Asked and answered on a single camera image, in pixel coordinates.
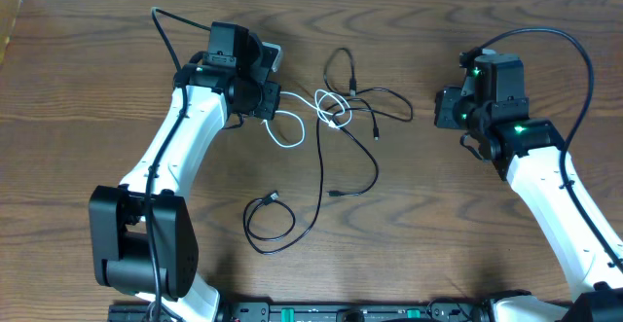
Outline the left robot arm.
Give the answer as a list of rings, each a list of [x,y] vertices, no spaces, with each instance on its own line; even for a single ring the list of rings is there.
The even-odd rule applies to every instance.
[[[269,76],[280,46],[225,22],[210,26],[206,51],[178,65],[165,120],[140,162],[116,187],[89,201],[98,284],[151,303],[148,318],[170,311],[213,321],[219,292],[198,274],[199,246],[186,199],[206,151],[231,115],[271,120],[280,86]]]

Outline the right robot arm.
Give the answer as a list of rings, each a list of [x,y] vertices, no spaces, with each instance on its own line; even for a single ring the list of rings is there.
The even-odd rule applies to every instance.
[[[580,181],[564,139],[546,119],[529,116],[524,66],[515,54],[475,49],[461,54],[460,86],[435,98],[434,123],[456,129],[476,146],[536,219],[564,272],[572,304],[504,292],[471,312],[474,321],[619,321],[622,240]]]

